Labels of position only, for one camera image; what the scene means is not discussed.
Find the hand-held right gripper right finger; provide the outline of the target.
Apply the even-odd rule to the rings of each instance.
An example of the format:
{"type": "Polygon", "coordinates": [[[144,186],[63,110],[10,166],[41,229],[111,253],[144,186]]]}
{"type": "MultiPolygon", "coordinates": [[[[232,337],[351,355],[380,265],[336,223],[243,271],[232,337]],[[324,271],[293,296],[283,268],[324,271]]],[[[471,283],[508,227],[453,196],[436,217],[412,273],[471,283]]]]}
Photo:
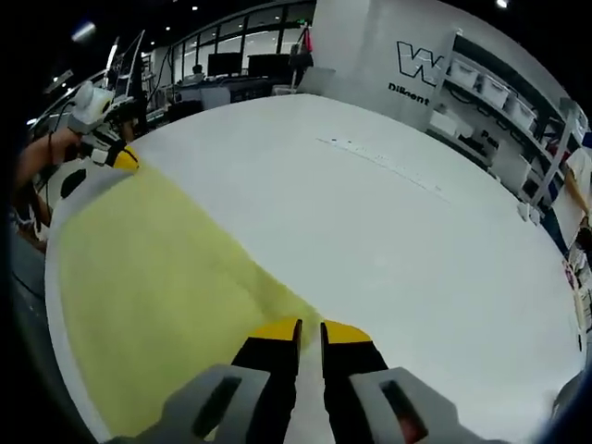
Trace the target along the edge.
{"type": "Polygon", "coordinates": [[[361,329],[320,325],[324,404],[337,443],[484,443],[457,407],[403,367],[390,368],[361,329]]]}

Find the person's left hand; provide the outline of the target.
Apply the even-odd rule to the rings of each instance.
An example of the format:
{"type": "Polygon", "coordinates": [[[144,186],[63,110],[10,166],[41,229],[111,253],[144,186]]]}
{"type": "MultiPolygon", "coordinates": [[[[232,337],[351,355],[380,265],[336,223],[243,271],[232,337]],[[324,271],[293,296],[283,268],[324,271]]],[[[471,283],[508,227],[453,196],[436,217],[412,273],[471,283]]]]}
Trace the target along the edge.
{"type": "Polygon", "coordinates": [[[49,159],[52,165],[61,164],[71,151],[75,154],[80,150],[82,136],[69,128],[61,128],[48,135],[49,159]]]}

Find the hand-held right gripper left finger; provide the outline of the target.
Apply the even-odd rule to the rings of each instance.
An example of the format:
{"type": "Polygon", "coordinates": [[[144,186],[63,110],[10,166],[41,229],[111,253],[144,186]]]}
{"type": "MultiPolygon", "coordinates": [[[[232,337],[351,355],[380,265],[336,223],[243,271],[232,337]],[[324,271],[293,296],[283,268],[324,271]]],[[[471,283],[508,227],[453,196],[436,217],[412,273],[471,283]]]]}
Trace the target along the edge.
{"type": "Polygon", "coordinates": [[[230,364],[207,368],[171,394],[153,425],[135,437],[110,441],[283,442],[295,405],[301,339],[298,317],[257,328],[230,364]]]}

